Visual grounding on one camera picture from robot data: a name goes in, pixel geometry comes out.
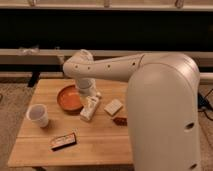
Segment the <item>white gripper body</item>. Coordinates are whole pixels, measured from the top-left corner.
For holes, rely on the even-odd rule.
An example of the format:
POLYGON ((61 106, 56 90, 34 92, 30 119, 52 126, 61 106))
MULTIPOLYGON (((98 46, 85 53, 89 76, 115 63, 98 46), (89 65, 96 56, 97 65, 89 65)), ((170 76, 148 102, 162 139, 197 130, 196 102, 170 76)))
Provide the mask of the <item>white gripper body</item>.
POLYGON ((91 78, 80 78, 75 80, 78 92, 84 96, 96 95, 95 80, 91 78))

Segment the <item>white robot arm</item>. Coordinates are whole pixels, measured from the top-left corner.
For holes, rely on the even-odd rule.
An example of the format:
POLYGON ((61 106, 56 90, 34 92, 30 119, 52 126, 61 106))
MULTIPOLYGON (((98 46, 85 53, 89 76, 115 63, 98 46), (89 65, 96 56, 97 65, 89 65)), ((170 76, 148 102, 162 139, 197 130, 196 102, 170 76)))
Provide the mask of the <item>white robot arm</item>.
POLYGON ((86 50, 63 64, 81 89, 89 78, 127 84, 127 123, 135 171, 201 171, 200 72, 183 53, 140 53, 91 59, 86 50))

